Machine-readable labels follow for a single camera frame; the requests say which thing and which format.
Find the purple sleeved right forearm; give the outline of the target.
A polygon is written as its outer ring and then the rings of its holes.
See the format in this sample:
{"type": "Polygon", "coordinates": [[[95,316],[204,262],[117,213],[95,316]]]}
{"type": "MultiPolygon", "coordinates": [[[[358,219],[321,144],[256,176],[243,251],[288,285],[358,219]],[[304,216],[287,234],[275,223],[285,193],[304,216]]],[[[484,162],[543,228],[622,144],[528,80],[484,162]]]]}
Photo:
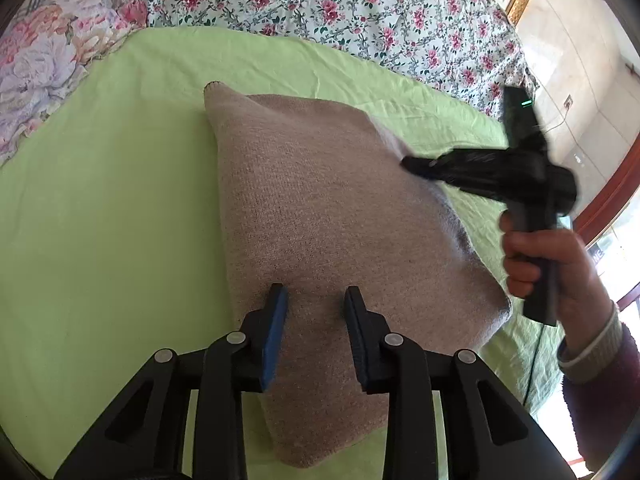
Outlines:
{"type": "Polygon", "coordinates": [[[556,358],[579,453],[596,471],[615,451],[639,409],[636,341],[613,309],[585,348],[571,352],[562,341],[556,358]]]}

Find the person's right hand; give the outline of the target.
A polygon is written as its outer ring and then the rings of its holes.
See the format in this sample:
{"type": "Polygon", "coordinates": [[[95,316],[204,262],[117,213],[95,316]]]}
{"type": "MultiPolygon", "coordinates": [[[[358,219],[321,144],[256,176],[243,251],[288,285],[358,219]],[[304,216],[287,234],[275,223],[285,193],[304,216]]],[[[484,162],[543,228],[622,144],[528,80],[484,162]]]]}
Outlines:
{"type": "Polygon", "coordinates": [[[567,229],[518,232],[506,211],[500,216],[499,229],[511,295],[528,297],[541,277],[541,270],[526,258],[544,258],[558,265],[556,317],[565,332],[567,351],[577,356],[602,332],[614,310],[582,239],[567,229]]]}

